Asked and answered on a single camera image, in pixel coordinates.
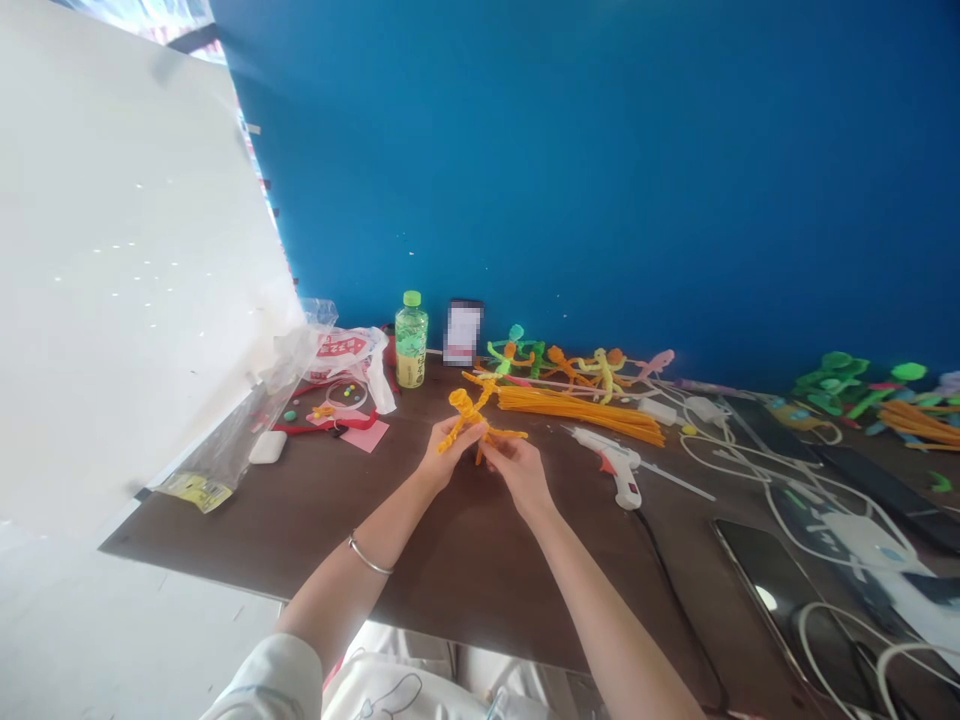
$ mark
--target white shirt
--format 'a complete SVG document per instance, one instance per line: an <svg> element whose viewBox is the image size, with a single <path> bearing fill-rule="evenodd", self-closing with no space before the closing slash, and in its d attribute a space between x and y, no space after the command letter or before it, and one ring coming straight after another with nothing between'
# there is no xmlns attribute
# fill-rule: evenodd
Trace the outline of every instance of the white shirt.
<svg viewBox="0 0 960 720"><path fill-rule="evenodd" d="M345 660L326 692L317 653L293 635L271 635L244 661L201 720L540 719L540 703L498 693L489 708L458 685L378 653Z"/></svg>

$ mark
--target white sleeve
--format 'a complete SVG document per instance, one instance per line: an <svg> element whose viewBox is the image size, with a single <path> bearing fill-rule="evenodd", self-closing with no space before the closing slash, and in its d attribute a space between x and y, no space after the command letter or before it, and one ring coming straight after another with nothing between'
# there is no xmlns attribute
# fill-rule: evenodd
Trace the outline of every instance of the white sleeve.
<svg viewBox="0 0 960 720"><path fill-rule="evenodd" d="M312 647L271 635L253 649L200 720L319 720L323 669Z"/></svg>

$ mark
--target white floor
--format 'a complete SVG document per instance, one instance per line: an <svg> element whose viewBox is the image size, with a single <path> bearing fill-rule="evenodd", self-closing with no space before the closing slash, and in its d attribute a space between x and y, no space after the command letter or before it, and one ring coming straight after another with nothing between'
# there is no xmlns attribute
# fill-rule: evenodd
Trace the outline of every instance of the white floor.
<svg viewBox="0 0 960 720"><path fill-rule="evenodd" d="M0 524L0 718L195 718L272 600Z"/></svg>

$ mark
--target silver bangle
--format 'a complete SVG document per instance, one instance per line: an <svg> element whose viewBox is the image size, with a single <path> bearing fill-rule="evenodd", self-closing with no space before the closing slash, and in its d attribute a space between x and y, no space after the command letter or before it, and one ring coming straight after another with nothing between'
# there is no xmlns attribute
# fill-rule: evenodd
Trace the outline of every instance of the silver bangle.
<svg viewBox="0 0 960 720"><path fill-rule="evenodd" d="M393 570L385 570L384 568L380 567L379 565L374 565L372 562L370 562L370 561L367 559L367 556L366 556L366 555L364 555L362 552L360 552L360 547L357 545L357 541L356 541L356 540L354 539L354 537L353 537L353 532L350 533L350 539L347 540L347 544L350 546L350 549L351 549L351 550L353 550L357 555L360 556L360 559L363 560L363 561L367 564L367 567L369 567L371 570L374 570L374 571L380 573L381 575L393 575Z"/></svg>

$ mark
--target hand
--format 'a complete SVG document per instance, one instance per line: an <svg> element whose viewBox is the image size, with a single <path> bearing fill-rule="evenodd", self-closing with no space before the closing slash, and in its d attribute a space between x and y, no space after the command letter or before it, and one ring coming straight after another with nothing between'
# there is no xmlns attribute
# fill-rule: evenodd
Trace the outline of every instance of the hand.
<svg viewBox="0 0 960 720"><path fill-rule="evenodd" d="M453 468L460 456L463 455L463 451L482 438L488 429L484 423L463 428L460 430L457 439L454 440L453 445L447 448L445 452L438 453L437 447L446 440L447 435L450 434L459 419L459 415L454 415L446 420L441 420L431 428L427 451L423 455L423 460L420 461L420 467L417 468L419 475L436 483L438 492L443 490L450 482Z"/></svg>
<svg viewBox="0 0 960 720"><path fill-rule="evenodd" d="M555 513L540 451L517 438L497 438L497 445L499 449L483 442L480 448L487 464L503 476L520 516L530 525Z"/></svg>

